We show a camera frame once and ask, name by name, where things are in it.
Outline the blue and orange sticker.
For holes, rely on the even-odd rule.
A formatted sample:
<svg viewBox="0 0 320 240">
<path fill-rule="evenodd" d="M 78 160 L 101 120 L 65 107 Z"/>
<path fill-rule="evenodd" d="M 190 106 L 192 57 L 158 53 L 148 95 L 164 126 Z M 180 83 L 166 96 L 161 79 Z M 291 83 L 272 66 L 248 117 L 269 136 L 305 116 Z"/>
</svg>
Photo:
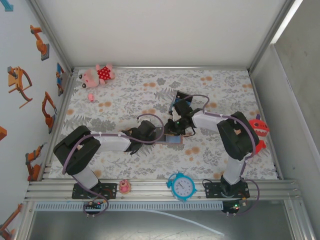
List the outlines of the blue and orange sticker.
<svg viewBox="0 0 320 240">
<path fill-rule="evenodd" d="M 59 63 L 56 64 L 56 85 L 57 94 L 61 96 L 64 93 L 65 85 L 67 82 L 67 73 L 63 70 Z"/>
</svg>

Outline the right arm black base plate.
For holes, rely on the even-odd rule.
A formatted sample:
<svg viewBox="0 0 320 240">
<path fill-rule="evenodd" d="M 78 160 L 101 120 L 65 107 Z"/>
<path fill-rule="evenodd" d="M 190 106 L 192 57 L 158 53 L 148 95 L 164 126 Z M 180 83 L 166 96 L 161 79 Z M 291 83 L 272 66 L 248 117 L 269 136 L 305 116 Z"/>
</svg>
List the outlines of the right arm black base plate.
<svg viewBox="0 0 320 240">
<path fill-rule="evenodd" d="M 205 196 L 207 199 L 228 198 L 241 199 L 250 198 L 249 187 L 246 182 L 239 181 L 237 184 L 230 185 L 221 182 L 205 182 Z"/>
</svg>

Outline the white plastic tube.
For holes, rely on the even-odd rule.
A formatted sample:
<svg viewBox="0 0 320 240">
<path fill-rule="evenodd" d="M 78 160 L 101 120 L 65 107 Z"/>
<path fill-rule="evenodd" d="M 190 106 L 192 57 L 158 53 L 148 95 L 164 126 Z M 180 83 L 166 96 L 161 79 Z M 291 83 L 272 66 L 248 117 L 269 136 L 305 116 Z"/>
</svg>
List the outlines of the white plastic tube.
<svg viewBox="0 0 320 240">
<path fill-rule="evenodd" d="M 174 219 L 177 219 L 177 220 L 181 220 L 181 221 L 184 221 L 184 222 L 187 222 L 187 223 L 190 223 L 190 224 L 193 224 L 195 226 L 198 226 L 200 228 L 203 228 L 205 230 L 208 230 L 214 234 L 217 234 L 217 235 L 220 235 L 222 237 L 225 236 L 224 233 L 220 232 L 220 231 L 217 231 L 215 229 L 212 229 L 208 226 L 205 226 L 199 222 L 196 222 L 196 221 L 193 221 L 193 220 L 190 220 L 190 219 L 187 219 L 187 218 L 184 218 L 184 217 L 181 217 L 181 216 L 177 216 L 177 215 L 174 215 L 174 214 L 171 214 L 171 213 L 167 213 L 167 212 L 162 212 L 162 211 L 157 211 L 157 210 L 143 210 L 142 212 L 147 212 L 147 213 L 153 213 L 153 214 L 158 214 L 158 215 L 163 215 L 163 216 L 167 216 L 167 217 L 171 217 L 171 218 L 174 218 Z"/>
</svg>

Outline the clear acrylic card box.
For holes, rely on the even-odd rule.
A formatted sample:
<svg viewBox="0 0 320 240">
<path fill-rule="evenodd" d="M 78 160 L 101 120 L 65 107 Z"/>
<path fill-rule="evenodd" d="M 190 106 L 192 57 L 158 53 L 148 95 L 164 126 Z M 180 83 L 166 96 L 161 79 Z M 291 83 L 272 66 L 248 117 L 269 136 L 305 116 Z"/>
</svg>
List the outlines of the clear acrylic card box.
<svg viewBox="0 0 320 240">
<path fill-rule="evenodd" d="M 171 102 L 171 105 L 169 107 L 169 113 L 172 114 L 172 110 L 175 109 L 175 111 L 180 114 L 180 113 L 185 113 L 185 112 L 190 112 L 191 111 L 191 103 L 192 102 L 188 102 L 185 99 L 181 99 L 179 102 L 173 104 L 175 98 L 176 98 L 176 94 L 175 93 L 173 100 Z"/>
</svg>

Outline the aluminium frame post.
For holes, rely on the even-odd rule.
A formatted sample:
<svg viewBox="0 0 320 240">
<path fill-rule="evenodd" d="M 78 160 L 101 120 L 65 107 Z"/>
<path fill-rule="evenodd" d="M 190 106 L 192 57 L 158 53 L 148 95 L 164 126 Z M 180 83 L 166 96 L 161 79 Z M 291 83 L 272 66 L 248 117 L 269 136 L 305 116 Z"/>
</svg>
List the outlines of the aluminium frame post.
<svg viewBox="0 0 320 240">
<path fill-rule="evenodd" d="M 247 69 L 249 75 L 256 69 L 267 48 L 279 40 L 303 1 L 304 0 L 284 0 L 279 13 L 276 15 L 266 37 Z"/>
<path fill-rule="evenodd" d="M 40 0 L 25 0 L 28 4 L 28 7 L 32 11 L 34 17 L 38 21 L 44 34 L 46 35 L 49 42 L 52 44 L 57 56 L 65 66 L 65 70 L 72 75 L 74 67 L 71 64 L 71 61 L 68 59 L 67 54 L 65 53 L 62 44 L 60 43 L 57 34 L 53 29 L 52 23 L 49 21 L 45 11 L 41 7 Z"/>
</svg>

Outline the brown leather card holder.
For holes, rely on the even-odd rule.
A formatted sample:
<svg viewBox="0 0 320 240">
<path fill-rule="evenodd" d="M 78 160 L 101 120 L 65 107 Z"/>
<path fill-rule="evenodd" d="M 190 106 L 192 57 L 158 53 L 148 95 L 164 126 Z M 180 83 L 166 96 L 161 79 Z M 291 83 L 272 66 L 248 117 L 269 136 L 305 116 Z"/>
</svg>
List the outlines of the brown leather card holder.
<svg viewBox="0 0 320 240">
<path fill-rule="evenodd" d="M 168 144 L 168 143 L 166 143 L 166 135 L 163 134 L 158 142 L 159 142 L 159 144 L 162 144 L 162 145 L 181 145 L 183 143 L 183 138 L 182 138 L 182 143 L 181 144 Z"/>
</svg>

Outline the aluminium frame rail, wide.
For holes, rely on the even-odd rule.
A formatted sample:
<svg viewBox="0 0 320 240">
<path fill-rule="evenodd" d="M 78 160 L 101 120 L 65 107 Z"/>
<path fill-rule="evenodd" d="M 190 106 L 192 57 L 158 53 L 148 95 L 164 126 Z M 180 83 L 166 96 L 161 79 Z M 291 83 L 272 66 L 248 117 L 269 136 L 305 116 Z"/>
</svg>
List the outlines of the aluminium frame rail, wide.
<svg viewBox="0 0 320 240">
<path fill-rule="evenodd" d="M 117 193 L 118 201 L 172 201 L 173 195 L 166 180 L 132 180 L 131 192 Z M 31 182 L 24 197 L 25 201 L 69 201 L 76 182 L 67 178 L 46 178 Z M 288 200 L 302 197 L 294 180 L 255 180 L 248 182 L 250 200 Z"/>
</svg>

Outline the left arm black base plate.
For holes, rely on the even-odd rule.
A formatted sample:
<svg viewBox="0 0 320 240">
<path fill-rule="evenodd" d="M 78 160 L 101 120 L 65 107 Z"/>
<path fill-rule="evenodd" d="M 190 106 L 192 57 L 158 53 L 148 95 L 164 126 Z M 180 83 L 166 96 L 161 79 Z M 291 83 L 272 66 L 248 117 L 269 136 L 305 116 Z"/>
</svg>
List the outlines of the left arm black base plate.
<svg viewBox="0 0 320 240">
<path fill-rule="evenodd" d="M 105 198 L 115 199 L 117 195 L 117 184 L 116 183 L 99 183 L 97 186 L 93 187 L 91 191 L 96 192 Z M 84 190 L 78 183 L 74 184 L 72 189 L 72 199 L 93 199 L 97 196 Z"/>
</svg>

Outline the pink pig plush toy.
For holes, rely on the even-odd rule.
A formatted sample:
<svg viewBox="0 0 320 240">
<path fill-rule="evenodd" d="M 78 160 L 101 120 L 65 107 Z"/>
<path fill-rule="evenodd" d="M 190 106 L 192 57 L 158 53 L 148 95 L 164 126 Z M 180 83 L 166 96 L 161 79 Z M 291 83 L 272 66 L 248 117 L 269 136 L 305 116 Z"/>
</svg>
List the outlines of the pink pig plush toy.
<svg viewBox="0 0 320 240">
<path fill-rule="evenodd" d="M 107 64 L 103 67 L 96 65 L 94 68 L 87 69 L 84 73 L 81 73 L 78 78 L 82 81 L 82 88 L 91 89 L 96 88 L 99 85 L 105 85 L 107 81 L 115 78 L 113 66 Z"/>
</svg>

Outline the red monster plush toy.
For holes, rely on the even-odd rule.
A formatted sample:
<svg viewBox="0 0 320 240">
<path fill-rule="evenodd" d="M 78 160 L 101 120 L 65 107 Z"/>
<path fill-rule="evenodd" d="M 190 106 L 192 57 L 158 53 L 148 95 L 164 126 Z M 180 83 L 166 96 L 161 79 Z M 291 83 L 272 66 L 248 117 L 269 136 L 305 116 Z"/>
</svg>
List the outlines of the red monster plush toy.
<svg viewBox="0 0 320 240">
<path fill-rule="evenodd" d="M 266 138 L 270 132 L 270 129 L 267 123 L 261 119 L 260 114 L 257 114 L 255 118 L 249 120 L 249 124 L 259 138 L 259 143 L 255 148 L 255 154 L 257 155 L 262 149 L 267 147 Z"/>
</svg>

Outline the blue alarm clock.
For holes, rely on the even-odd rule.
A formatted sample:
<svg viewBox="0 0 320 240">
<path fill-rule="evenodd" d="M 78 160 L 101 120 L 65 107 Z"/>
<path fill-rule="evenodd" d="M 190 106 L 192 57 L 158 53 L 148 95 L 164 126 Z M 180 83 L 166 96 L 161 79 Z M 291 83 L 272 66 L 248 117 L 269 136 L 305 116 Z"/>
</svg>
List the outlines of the blue alarm clock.
<svg viewBox="0 0 320 240">
<path fill-rule="evenodd" d="M 196 192 L 194 181 L 181 172 L 173 173 L 167 180 L 166 186 L 171 190 L 174 198 L 178 201 L 188 201 Z"/>
</svg>

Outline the orange claw sticker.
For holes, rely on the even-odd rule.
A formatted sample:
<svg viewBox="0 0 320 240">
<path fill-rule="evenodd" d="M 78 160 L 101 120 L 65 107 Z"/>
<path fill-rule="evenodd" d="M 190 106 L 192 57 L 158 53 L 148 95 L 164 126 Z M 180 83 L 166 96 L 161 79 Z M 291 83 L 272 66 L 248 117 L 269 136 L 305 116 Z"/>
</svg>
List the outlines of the orange claw sticker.
<svg viewBox="0 0 320 240">
<path fill-rule="evenodd" d="M 14 86 L 14 88 L 9 90 L 8 93 L 10 94 L 10 93 L 12 93 L 14 91 L 18 91 L 18 93 L 25 100 L 25 103 L 23 103 L 19 107 L 19 109 L 21 109 L 26 104 L 28 104 L 29 102 L 31 102 L 33 100 L 33 98 L 29 98 L 25 94 L 25 90 L 27 90 L 28 88 L 33 86 L 32 81 L 31 81 L 29 75 L 27 74 L 27 72 L 24 69 L 22 69 L 21 67 L 19 67 L 19 66 L 17 66 L 17 67 L 9 66 L 7 68 L 7 73 L 8 73 L 8 86 L 9 87 Z M 27 82 L 28 82 L 28 85 L 26 87 L 24 87 L 24 85 L 23 85 L 23 78 L 25 78 L 27 80 Z"/>
</svg>

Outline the pink bear figure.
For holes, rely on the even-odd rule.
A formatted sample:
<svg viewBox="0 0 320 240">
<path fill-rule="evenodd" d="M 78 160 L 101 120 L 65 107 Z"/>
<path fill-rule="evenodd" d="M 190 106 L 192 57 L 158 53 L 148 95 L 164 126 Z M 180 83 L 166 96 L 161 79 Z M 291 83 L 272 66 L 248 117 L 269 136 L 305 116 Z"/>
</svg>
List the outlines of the pink bear figure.
<svg viewBox="0 0 320 240">
<path fill-rule="evenodd" d="M 121 194 L 128 194 L 131 189 L 131 184 L 127 179 L 123 179 L 119 182 L 118 190 Z"/>
</svg>

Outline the blue wall sticker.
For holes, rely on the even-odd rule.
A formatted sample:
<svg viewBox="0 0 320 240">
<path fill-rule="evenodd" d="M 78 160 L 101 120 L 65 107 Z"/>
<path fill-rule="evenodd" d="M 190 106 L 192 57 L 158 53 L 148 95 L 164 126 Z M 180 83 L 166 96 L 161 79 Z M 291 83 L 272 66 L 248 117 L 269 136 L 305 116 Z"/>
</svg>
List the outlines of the blue wall sticker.
<svg viewBox="0 0 320 240">
<path fill-rule="evenodd" d="M 10 4 L 8 0 L 0 0 L 0 3 L 3 5 L 5 12 L 13 12 L 14 11 L 14 5 Z"/>
</svg>

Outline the aluminium frame rail, thin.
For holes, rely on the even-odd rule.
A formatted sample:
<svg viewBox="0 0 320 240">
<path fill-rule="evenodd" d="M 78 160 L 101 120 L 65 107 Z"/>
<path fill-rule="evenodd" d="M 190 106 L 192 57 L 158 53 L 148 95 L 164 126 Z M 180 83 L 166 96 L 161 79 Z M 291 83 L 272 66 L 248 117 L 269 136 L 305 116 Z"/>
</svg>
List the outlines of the aluminium frame rail, thin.
<svg viewBox="0 0 320 240">
<path fill-rule="evenodd" d="M 165 70 L 226 70 L 226 71 L 247 71 L 245 66 L 205 65 L 205 66 L 129 66 L 114 65 L 114 69 L 165 69 Z"/>
</svg>

